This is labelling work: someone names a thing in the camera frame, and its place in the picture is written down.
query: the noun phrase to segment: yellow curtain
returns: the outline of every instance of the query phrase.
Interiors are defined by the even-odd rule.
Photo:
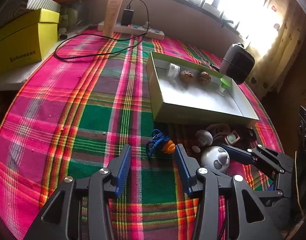
[[[262,99],[268,91],[281,89],[302,46],[306,15],[296,0],[270,0],[259,14],[248,37],[255,66],[246,82]]]

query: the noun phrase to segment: cardboard box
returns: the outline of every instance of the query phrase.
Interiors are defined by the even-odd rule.
[[[194,76],[205,71],[210,74],[211,83],[203,87],[197,81],[187,85],[179,77],[169,79],[166,72],[170,63],[179,65],[180,71],[192,72]],[[157,52],[151,52],[146,69],[155,122],[190,125],[223,122],[252,127],[258,121],[238,85],[219,72]],[[231,83],[224,96],[216,92],[222,77]]]
[[[57,42],[59,17],[39,9],[0,28],[0,74],[42,60]]]

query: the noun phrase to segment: open box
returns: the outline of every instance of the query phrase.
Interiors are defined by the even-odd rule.
[[[188,70],[196,77],[202,71],[211,76],[211,83],[202,86],[196,80],[183,83],[179,77],[170,79],[170,63]],[[184,59],[151,51],[146,64],[153,119],[155,122],[178,124],[227,123],[252,127],[258,117],[238,85],[230,78],[207,67]],[[224,77],[231,83],[224,96],[216,89]]]

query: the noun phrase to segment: power adapter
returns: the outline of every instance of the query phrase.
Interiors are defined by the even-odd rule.
[[[134,10],[125,9],[122,14],[121,25],[130,26],[133,18]]]

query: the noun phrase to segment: yellow cord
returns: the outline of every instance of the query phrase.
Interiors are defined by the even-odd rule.
[[[296,181],[296,192],[297,192],[297,202],[298,202],[298,206],[299,206],[299,209],[300,209],[300,212],[301,212],[301,215],[302,217],[304,217],[304,212],[303,212],[303,209],[300,205],[300,202],[299,202],[299,190],[298,190],[298,182],[297,182],[297,151],[295,151],[295,181]]]

